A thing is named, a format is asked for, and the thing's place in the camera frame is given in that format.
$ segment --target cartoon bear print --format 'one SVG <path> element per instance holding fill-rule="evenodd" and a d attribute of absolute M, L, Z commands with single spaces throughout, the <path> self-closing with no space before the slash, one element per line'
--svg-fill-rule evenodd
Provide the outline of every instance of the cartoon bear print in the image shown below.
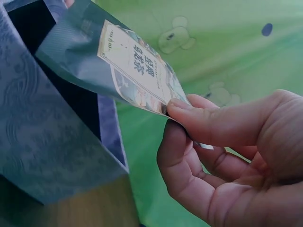
<path fill-rule="evenodd" d="M 230 94 L 226 88 L 224 88 L 224 82 L 213 83 L 209 87 L 209 92 L 203 95 L 204 98 L 215 103 L 218 107 L 238 105 L 241 103 L 239 95 Z"/>
<path fill-rule="evenodd" d="M 173 53 L 176 49 L 188 50 L 196 43 L 187 30 L 187 19 L 179 16 L 172 21 L 172 30 L 160 35 L 158 45 L 165 54 Z"/>

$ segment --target chinese characters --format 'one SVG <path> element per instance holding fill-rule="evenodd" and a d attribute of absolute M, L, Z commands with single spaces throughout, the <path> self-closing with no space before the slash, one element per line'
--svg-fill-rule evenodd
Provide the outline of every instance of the chinese characters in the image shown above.
<path fill-rule="evenodd" d="M 150 76 L 155 77 L 152 60 L 144 55 L 137 45 L 134 46 L 134 69 L 141 73 L 142 76 L 147 72 Z"/>

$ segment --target paper label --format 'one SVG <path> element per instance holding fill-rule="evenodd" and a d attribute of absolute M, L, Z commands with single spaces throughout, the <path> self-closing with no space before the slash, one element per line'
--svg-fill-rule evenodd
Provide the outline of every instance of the paper label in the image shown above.
<path fill-rule="evenodd" d="M 172 98 L 189 103 L 173 69 L 133 31 L 105 20 L 98 57 L 111 65 L 116 90 L 130 104 L 165 115 Z"/>

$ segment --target blue dot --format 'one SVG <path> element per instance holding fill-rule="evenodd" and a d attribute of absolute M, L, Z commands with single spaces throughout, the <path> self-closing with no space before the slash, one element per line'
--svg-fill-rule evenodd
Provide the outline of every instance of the blue dot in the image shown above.
<path fill-rule="evenodd" d="M 263 36 L 269 36 L 273 30 L 273 25 L 271 23 L 266 24 L 262 29 Z"/>

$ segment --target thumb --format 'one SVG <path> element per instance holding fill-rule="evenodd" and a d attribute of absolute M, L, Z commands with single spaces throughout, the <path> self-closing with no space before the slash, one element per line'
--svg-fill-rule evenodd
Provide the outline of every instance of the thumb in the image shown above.
<path fill-rule="evenodd" d="M 169 116 L 182 124 L 197 142 L 218 147 L 253 146 L 272 112 L 294 96 L 297 95 L 278 90 L 255 102 L 206 109 L 172 99 L 167 110 Z M 200 102 L 207 101 L 201 97 Z"/>

